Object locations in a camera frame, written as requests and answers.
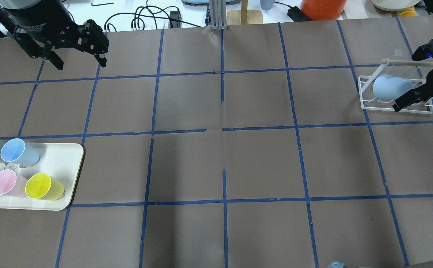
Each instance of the white tray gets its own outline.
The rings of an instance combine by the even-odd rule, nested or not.
[[[29,143],[39,151],[41,158],[34,166],[20,168],[19,165],[0,163],[0,171],[14,169],[14,171],[29,179],[34,174],[44,172],[64,185],[66,194],[56,201],[33,200],[29,197],[0,196],[0,208],[35,209],[35,210],[63,210],[71,202],[74,193],[80,165],[84,156],[84,149],[80,144]]]

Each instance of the yellow cup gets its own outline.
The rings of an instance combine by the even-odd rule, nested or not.
[[[64,185],[46,173],[35,174],[26,183],[26,195],[35,200],[58,200],[64,194]]]

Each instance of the yellow object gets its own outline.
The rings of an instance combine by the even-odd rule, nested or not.
[[[415,7],[407,8],[406,10],[397,11],[397,17],[416,17]]]
[[[64,185],[46,173],[38,173],[26,183],[26,195],[35,200],[58,200],[64,196]]]

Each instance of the white wire rack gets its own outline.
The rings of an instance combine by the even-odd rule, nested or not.
[[[412,82],[413,88],[419,87],[426,83],[425,76],[419,79],[413,79],[421,67],[433,68],[433,62],[426,61],[401,61],[402,52],[397,50],[393,60],[383,59],[382,64],[370,75],[361,75],[358,77],[359,98],[361,99],[361,108],[364,110],[391,111],[395,112],[392,105],[394,100],[385,100],[377,98],[373,94],[372,86],[379,75],[390,74],[406,78]],[[433,114],[432,99],[427,102],[419,102],[400,110],[400,112],[413,112],[416,114]]]

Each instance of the white plate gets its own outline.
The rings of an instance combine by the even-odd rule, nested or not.
[[[80,144],[29,143],[39,151],[41,158],[34,166],[20,168],[19,165],[0,163],[0,171],[7,168],[29,179],[34,174],[44,172],[64,185],[66,194],[56,201],[33,200],[29,197],[0,196],[0,208],[63,210],[71,202],[79,175],[84,149]]]
[[[372,0],[381,10],[400,11],[416,5],[420,0]]]

